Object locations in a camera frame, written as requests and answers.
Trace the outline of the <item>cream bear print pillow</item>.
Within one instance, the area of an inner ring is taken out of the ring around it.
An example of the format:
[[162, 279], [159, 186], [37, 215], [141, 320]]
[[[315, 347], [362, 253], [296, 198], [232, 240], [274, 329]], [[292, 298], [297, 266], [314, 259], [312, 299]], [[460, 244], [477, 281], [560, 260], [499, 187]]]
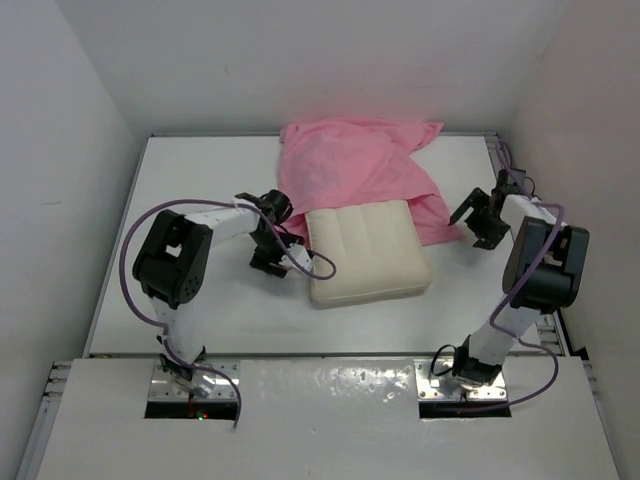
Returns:
[[323, 307], [421, 295], [433, 281], [404, 200], [310, 211], [305, 220], [323, 277], [310, 296]]

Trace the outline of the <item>pink satin pillowcase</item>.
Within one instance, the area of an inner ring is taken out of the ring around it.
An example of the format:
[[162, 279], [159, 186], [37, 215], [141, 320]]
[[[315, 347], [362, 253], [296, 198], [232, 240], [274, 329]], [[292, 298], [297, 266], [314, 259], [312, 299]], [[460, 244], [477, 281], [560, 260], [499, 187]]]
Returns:
[[293, 205], [285, 228], [308, 238], [311, 211], [404, 200], [424, 246], [460, 240], [438, 186], [411, 158], [442, 128], [441, 122], [376, 117], [287, 124], [279, 134], [278, 167], [278, 189]]

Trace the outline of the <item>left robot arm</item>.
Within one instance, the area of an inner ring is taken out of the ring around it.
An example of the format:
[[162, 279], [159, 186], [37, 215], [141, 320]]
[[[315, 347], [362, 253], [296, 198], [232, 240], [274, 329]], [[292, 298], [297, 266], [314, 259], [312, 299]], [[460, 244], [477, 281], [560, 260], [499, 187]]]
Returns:
[[203, 286], [213, 247], [248, 235], [255, 243], [249, 266], [278, 278], [291, 269], [309, 273], [313, 258], [302, 237], [277, 230], [293, 212], [289, 198], [278, 190], [261, 196], [240, 193], [230, 203], [204, 204], [206, 210], [192, 214], [157, 207], [132, 267], [133, 278], [151, 300], [163, 330], [163, 369], [183, 383], [194, 380], [205, 347], [179, 311]]

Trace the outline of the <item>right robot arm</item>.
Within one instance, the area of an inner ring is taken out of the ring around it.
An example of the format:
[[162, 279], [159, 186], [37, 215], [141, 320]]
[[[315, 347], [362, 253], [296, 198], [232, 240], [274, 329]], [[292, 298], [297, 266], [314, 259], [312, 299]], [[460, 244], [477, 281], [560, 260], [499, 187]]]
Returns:
[[581, 285], [590, 232], [565, 222], [565, 210], [544, 203], [524, 186], [523, 170], [502, 168], [490, 193], [474, 188], [451, 214], [474, 234], [475, 248], [493, 250], [508, 233], [515, 235], [502, 276], [503, 299], [489, 319], [454, 349], [445, 370], [463, 384], [490, 385], [502, 372], [515, 344], [535, 322], [503, 314], [507, 307], [550, 315], [571, 306]]

